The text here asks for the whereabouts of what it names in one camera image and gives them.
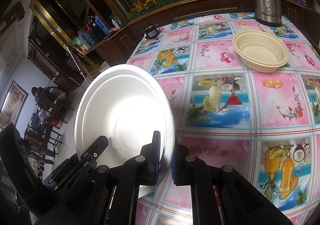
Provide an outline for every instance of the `white bowl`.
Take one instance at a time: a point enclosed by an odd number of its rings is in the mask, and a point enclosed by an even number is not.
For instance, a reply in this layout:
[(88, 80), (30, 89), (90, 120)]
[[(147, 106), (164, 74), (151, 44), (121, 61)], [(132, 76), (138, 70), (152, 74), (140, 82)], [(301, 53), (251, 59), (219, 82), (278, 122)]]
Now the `white bowl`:
[(289, 58), (283, 42), (261, 31), (242, 31), (233, 38), (233, 48), (242, 61), (258, 72), (274, 72)]
[[(75, 144), (80, 157), (101, 135), (108, 147), (97, 166), (124, 164), (161, 134), (158, 184), (166, 175), (173, 153), (175, 129), (168, 99), (158, 81), (147, 71), (130, 64), (113, 66), (101, 73), (84, 93), (76, 115)], [(139, 197), (154, 186), (141, 186)]]

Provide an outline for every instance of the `table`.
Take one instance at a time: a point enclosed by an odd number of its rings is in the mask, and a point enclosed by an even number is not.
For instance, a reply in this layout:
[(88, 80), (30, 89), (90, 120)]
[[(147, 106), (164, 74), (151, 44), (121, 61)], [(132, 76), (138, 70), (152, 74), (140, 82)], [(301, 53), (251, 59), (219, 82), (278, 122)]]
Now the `table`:
[[(179, 143), (209, 165), (233, 166), (301, 225), (320, 201), (320, 57), (288, 18), (282, 22), (266, 27), (253, 13), (183, 20), (143, 39), (127, 63), (163, 87)], [(287, 64), (270, 74), (247, 68), (232, 47), (244, 30), (282, 39)], [(190, 187), (176, 187), (169, 171), (139, 199), (136, 224), (192, 224)]]

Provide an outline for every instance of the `framed picture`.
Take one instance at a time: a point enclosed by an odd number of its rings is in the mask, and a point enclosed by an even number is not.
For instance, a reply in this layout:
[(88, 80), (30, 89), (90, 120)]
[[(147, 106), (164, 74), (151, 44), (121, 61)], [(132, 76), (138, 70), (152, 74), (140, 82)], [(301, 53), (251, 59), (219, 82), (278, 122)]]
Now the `framed picture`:
[(12, 81), (0, 111), (0, 127), (5, 128), (11, 122), (16, 125), (21, 109), (28, 97), (15, 81)]

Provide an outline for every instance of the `white floor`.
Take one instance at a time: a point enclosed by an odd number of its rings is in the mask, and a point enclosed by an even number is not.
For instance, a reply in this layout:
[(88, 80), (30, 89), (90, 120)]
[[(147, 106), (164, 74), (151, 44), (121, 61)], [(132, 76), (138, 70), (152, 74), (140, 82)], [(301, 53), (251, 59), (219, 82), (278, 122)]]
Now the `white floor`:
[[(55, 158), (46, 156), (47, 159), (51, 159), (54, 164), (44, 164), (44, 171), (42, 174), (42, 180), (44, 180), (59, 164), (61, 164), (66, 158), (69, 158), (76, 152), (75, 147), (75, 139), (74, 139), (74, 132), (75, 132), (75, 123), (76, 123), (76, 113), (79, 107), (81, 98), (85, 92), (85, 89), (88, 87), (88, 84), (84, 82), (81, 87), (77, 88), (75, 91), (71, 92), (66, 100), (71, 102), (71, 107), (74, 109), (68, 124), (63, 123), (60, 126), (60, 129), (54, 128), (55, 131), (62, 134), (61, 142), (63, 144), (58, 143), (58, 148), (56, 152)], [(53, 150), (52, 145), (48, 144), (48, 149)]]

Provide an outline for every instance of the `beige bowl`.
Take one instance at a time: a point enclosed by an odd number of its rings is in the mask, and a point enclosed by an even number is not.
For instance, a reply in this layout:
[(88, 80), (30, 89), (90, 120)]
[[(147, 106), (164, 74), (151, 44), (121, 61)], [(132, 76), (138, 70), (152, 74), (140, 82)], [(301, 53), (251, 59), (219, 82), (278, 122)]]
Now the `beige bowl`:
[(248, 67), (263, 73), (276, 71), (289, 58), (280, 39), (261, 31), (238, 33), (233, 38), (233, 48)]

